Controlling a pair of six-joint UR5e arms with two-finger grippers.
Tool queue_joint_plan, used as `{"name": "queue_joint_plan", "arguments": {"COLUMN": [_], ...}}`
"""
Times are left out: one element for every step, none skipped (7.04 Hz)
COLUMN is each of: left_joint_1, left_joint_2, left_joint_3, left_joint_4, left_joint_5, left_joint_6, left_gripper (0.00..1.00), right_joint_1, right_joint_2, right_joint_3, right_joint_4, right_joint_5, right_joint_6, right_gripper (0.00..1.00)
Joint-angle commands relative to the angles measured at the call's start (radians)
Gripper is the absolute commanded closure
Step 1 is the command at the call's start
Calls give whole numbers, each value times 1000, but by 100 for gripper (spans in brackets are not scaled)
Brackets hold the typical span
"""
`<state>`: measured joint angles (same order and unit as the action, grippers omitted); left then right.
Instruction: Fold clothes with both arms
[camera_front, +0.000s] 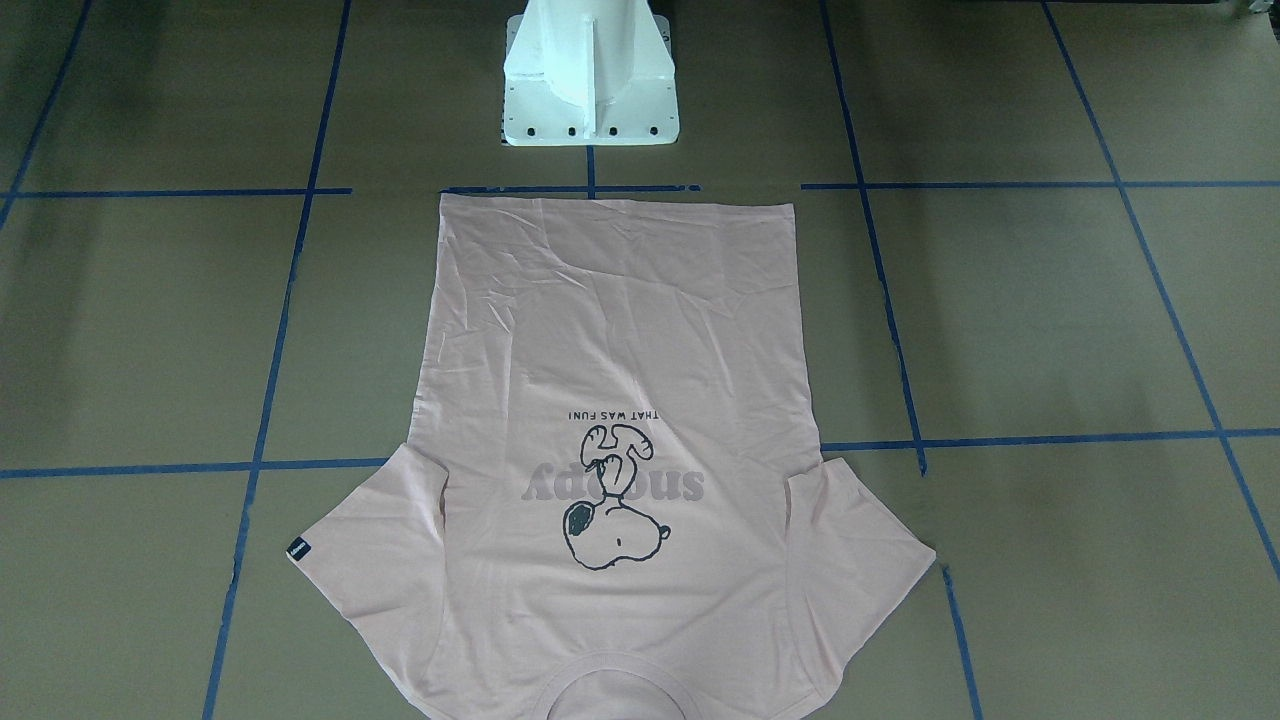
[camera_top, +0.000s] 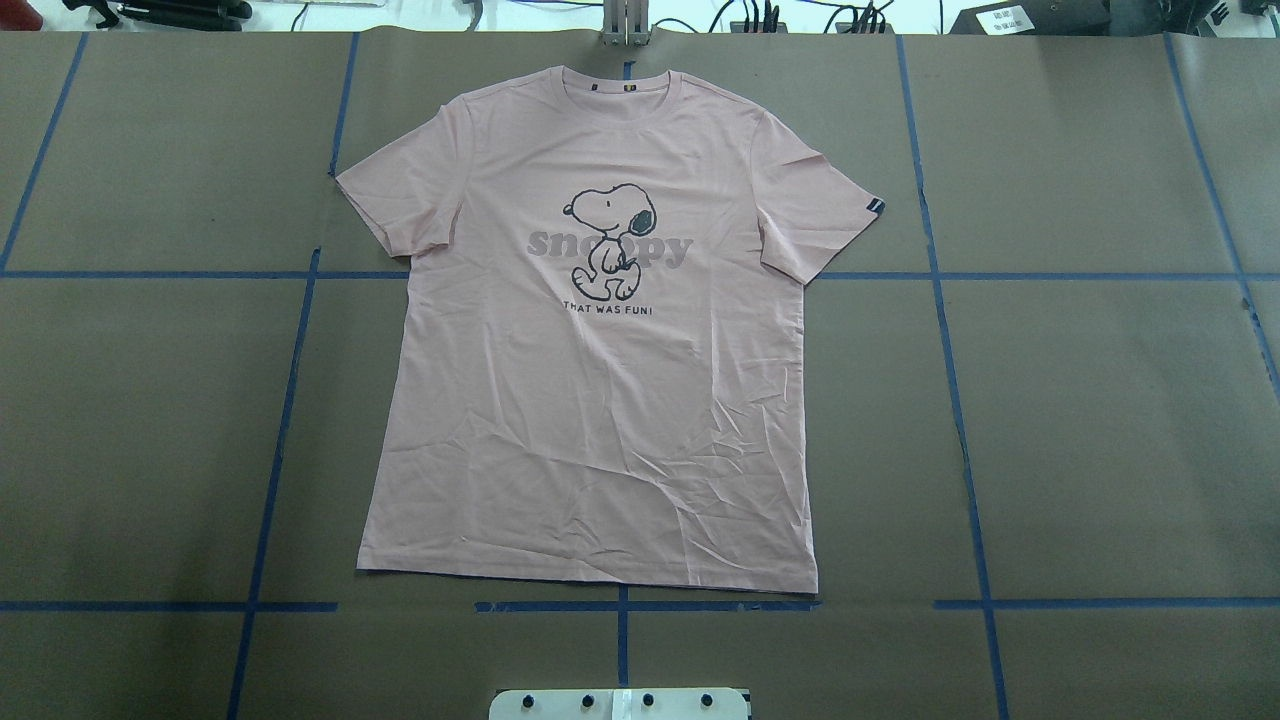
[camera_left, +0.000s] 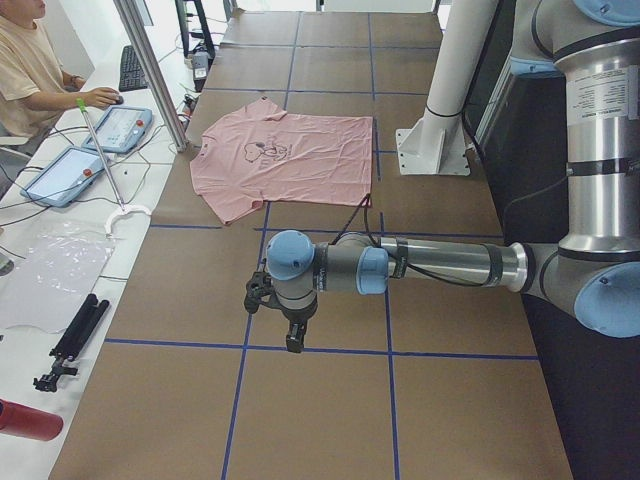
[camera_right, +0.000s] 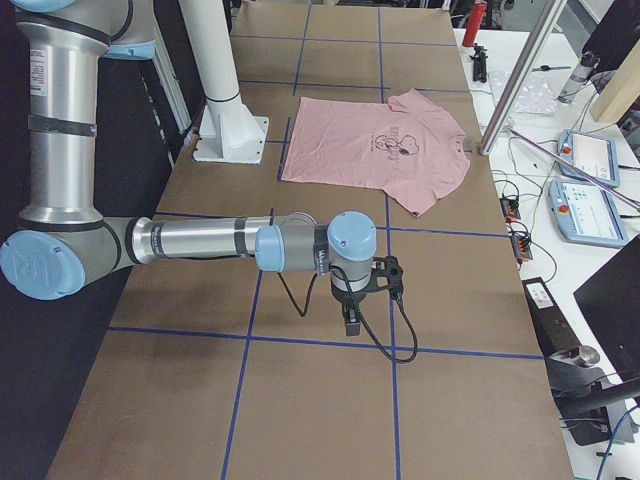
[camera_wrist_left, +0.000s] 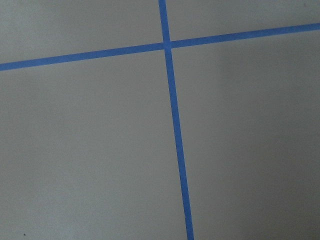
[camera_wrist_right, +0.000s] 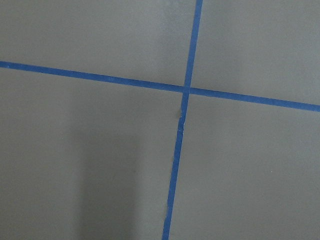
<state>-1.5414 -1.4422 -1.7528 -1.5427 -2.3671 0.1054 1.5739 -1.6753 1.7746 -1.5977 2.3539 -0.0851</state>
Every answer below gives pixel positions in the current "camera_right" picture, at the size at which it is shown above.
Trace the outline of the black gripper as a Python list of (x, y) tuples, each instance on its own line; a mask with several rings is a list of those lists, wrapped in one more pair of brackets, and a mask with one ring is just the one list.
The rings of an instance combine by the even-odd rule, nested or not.
[(345, 334), (347, 336), (355, 336), (360, 334), (361, 322), (359, 320), (356, 308), (362, 301), (362, 294), (359, 292), (344, 291), (331, 286), (333, 297), (341, 304), (342, 315), (344, 319)]

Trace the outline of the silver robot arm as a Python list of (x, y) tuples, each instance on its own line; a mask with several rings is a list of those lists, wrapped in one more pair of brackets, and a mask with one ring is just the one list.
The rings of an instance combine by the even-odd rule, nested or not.
[(367, 328), (360, 302), (375, 289), (372, 220), (348, 211), (322, 225), (288, 216), (153, 221), (102, 215), (93, 204), (100, 58), (154, 56), (149, 1), (19, 1), (30, 44), (31, 200), (1, 248), (22, 294), (57, 300), (117, 270), (155, 260), (252, 258), (275, 273), (328, 275), (345, 330)]

